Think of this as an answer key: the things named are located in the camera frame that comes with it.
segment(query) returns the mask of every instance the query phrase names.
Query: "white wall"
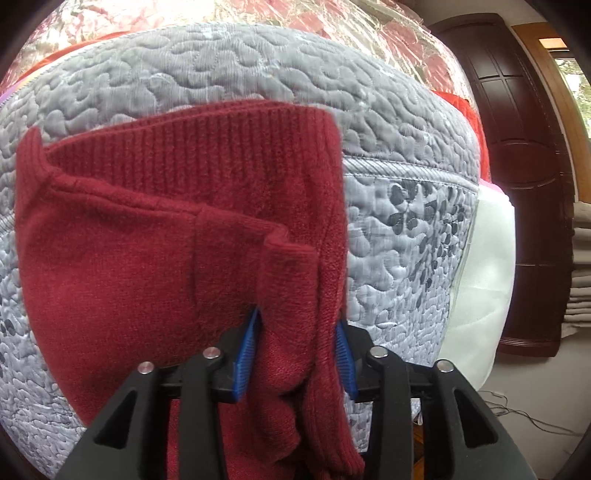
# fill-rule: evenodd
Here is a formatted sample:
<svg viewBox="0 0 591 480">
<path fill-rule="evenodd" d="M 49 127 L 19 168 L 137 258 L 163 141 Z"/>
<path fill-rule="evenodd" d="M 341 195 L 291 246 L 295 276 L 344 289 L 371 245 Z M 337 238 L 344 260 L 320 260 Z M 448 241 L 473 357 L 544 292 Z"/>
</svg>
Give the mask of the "white wall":
<svg viewBox="0 0 591 480">
<path fill-rule="evenodd" d="M 591 328 L 564 338 L 551 359 L 497 355 L 482 389 L 505 394 L 510 408 L 583 433 L 591 422 Z M 539 478 L 554 478 L 579 442 L 542 432 L 516 414 L 501 417 L 501 422 Z"/>
<path fill-rule="evenodd" d="M 508 25 L 544 21 L 525 0 L 416 0 L 413 10 L 424 18 L 425 25 L 476 13 L 499 14 Z"/>
</svg>

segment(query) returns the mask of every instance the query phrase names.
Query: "gray quilted bedspread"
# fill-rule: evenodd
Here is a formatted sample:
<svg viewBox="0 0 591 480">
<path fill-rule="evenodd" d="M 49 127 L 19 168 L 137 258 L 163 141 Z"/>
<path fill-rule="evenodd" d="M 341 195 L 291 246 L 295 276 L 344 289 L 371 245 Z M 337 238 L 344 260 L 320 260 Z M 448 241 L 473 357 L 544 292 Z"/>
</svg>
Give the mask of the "gray quilted bedspread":
<svg viewBox="0 0 591 480">
<path fill-rule="evenodd" d="M 343 135 L 348 320 L 405 360 L 436 358 L 478 186 L 476 136 L 455 108 L 382 61 L 295 30 L 196 24 L 105 41 L 52 65 L 0 108 L 0 423 L 51 478 L 84 427 L 43 361 L 22 300 L 17 144 L 33 125 L 51 143 L 237 98 L 333 114 Z M 363 449 L 371 408 L 345 408 Z"/>
</svg>

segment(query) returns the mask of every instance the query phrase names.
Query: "green foliage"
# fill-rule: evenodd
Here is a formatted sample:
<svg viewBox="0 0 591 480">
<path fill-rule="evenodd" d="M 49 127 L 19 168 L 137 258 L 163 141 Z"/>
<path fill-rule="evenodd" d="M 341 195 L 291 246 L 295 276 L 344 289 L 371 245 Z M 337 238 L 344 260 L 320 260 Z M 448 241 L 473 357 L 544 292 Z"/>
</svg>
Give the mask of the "green foliage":
<svg viewBox="0 0 591 480">
<path fill-rule="evenodd" d="M 556 63 L 565 82 L 566 76 L 569 74 L 578 75 L 580 77 L 581 83 L 579 88 L 576 92 L 572 93 L 575 102 L 579 106 L 585 127 L 587 128 L 587 135 L 591 138 L 591 86 L 589 85 L 589 81 L 581 71 L 581 68 L 575 59 L 557 59 Z"/>
</svg>

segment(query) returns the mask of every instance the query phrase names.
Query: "silver rivet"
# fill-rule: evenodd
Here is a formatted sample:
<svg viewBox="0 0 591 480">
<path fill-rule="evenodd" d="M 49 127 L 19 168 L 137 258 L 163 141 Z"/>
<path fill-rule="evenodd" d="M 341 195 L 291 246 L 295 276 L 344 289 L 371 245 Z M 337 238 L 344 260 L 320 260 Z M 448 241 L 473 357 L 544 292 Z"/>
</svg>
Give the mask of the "silver rivet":
<svg viewBox="0 0 591 480">
<path fill-rule="evenodd" d="M 383 346 L 373 346 L 369 349 L 369 354 L 374 358 L 384 358 L 388 356 L 388 351 Z"/>
<path fill-rule="evenodd" d="M 440 372 L 448 374 L 449 372 L 453 372 L 455 367 L 454 367 L 453 363 L 451 363 L 449 360 L 439 360 L 437 362 L 437 369 Z"/>
<path fill-rule="evenodd" d="M 142 375 L 149 374 L 154 371 L 154 364 L 152 362 L 141 362 L 138 365 L 138 372 Z"/>
<path fill-rule="evenodd" d="M 222 354 L 222 351 L 216 346 L 207 347 L 203 351 L 203 356 L 208 360 L 213 360 L 214 358 L 218 358 Z"/>
</svg>

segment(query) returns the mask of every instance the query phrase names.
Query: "blue gripper pad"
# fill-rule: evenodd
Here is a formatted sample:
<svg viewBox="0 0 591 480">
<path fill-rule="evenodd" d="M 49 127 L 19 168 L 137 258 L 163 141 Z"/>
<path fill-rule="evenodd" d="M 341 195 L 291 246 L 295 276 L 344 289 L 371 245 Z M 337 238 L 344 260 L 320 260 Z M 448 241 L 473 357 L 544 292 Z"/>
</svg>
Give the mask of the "blue gripper pad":
<svg viewBox="0 0 591 480">
<path fill-rule="evenodd" d="M 234 385 L 232 392 L 234 400 L 239 401 L 248 388 L 248 380 L 251 377 L 252 365 L 255 361 L 256 354 L 256 323 L 260 321 L 260 312 L 255 308 L 252 312 L 251 319 L 242 337 L 240 350 L 234 361 Z"/>
<path fill-rule="evenodd" d="M 355 361 L 345 335 L 342 322 L 336 325 L 336 366 L 339 370 L 340 382 L 351 400 L 357 398 L 357 381 L 355 380 Z"/>
</svg>

